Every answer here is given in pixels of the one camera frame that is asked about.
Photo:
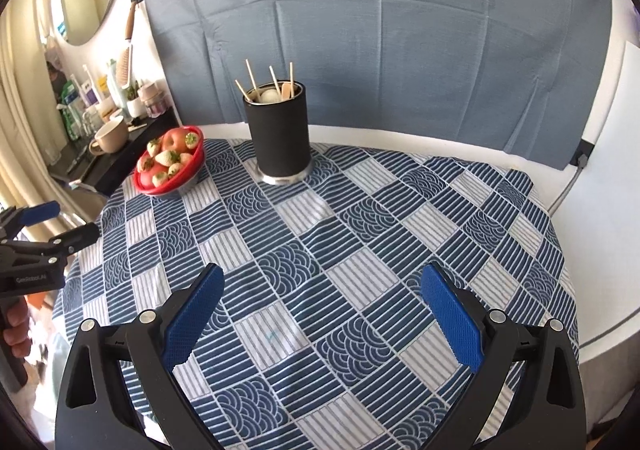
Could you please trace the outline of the left hand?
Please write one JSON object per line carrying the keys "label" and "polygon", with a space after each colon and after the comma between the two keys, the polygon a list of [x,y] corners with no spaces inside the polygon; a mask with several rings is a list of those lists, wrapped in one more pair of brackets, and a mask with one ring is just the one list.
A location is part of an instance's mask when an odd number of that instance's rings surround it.
{"label": "left hand", "polygon": [[6,311],[8,327],[3,330],[3,340],[12,350],[15,358],[25,358],[32,348],[32,340],[29,338],[29,308],[25,297],[20,297]]}

